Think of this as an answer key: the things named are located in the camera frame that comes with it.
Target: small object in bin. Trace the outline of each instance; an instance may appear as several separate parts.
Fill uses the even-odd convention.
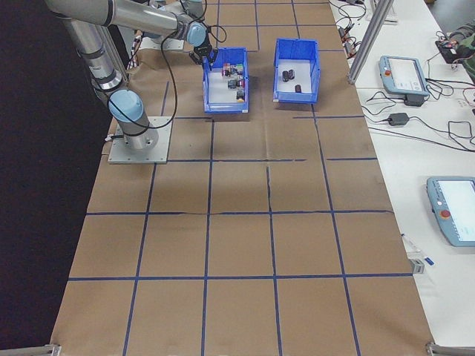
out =
[[[221,70],[221,76],[231,76],[231,65],[229,63],[223,63],[223,69]]]
[[[239,78],[236,81],[236,86],[238,86],[239,88],[244,88],[245,85],[246,85],[246,81],[244,80],[244,78]]]
[[[235,65],[236,73],[242,76],[244,74],[244,65]]]
[[[237,85],[236,79],[228,80],[228,89],[235,89]]]
[[[236,100],[238,100],[239,102],[244,102],[245,98],[246,98],[246,93],[244,93],[244,90],[237,89]]]

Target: red emergency stop button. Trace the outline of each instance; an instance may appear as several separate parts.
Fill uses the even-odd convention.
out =
[[[449,212],[449,210],[442,210],[439,214],[442,219],[448,219],[449,217],[451,217],[451,213]]]

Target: blue bin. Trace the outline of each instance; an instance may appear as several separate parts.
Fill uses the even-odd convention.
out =
[[[295,79],[287,83],[282,81],[282,68],[302,67],[305,73],[295,71]],[[274,102],[297,102],[314,104],[317,102],[318,84],[320,82],[320,61],[318,43],[313,39],[277,39],[274,58]],[[303,93],[295,92],[295,85],[304,77]]]
[[[218,102],[213,102],[213,98],[216,96],[213,95],[211,90],[214,90],[215,88],[211,88],[213,83],[212,80],[210,81],[211,71],[209,70],[208,62],[205,60],[203,71],[203,96],[205,113],[247,113],[249,111],[249,72],[247,68],[247,49],[244,47],[220,48],[217,53],[216,61],[212,65],[212,69],[219,70],[221,72],[224,63],[229,63],[231,65],[243,65],[243,79],[245,81],[244,102],[237,102],[236,100],[229,100],[229,102],[222,102],[219,100]]]

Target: floor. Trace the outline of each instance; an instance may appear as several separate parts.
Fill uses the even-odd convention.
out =
[[[428,7],[446,33],[475,20],[475,6],[471,0],[436,0]]]

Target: table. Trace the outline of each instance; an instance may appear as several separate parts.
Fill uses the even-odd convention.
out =
[[[383,25],[356,82],[362,105],[366,105],[366,100],[377,90],[383,90],[376,64],[380,56],[418,58],[428,75],[426,60],[437,53],[434,42],[437,40],[436,31],[440,28],[424,2],[395,0],[393,6],[399,16],[399,23]],[[351,7],[344,9],[350,15],[361,13],[359,9]],[[332,11],[336,19],[341,18],[335,8]],[[368,23],[366,19],[357,22],[350,31],[351,36],[361,40]],[[461,66],[457,71],[452,71],[441,56],[430,61],[430,77],[470,82]],[[386,119],[390,113],[405,112],[408,116],[418,116],[439,129],[447,129],[449,120],[469,121],[475,125],[475,116],[460,89],[467,85],[453,86],[458,89],[449,98],[442,97],[439,101],[431,98],[420,108],[410,108],[398,103],[371,118],[377,121]],[[382,108],[383,104],[371,107]],[[367,123],[369,127],[453,144],[417,120],[410,120],[403,128],[396,129],[389,125],[375,125],[370,121]],[[443,346],[473,346],[475,248],[455,248],[442,236],[430,209],[425,182],[428,177],[438,175],[474,176],[475,157],[472,153],[391,136],[388,133],[370,132],[400,231],[409,236],[436,263],[434,266],[426,264],[425,273],[414,276],[434,340]]]

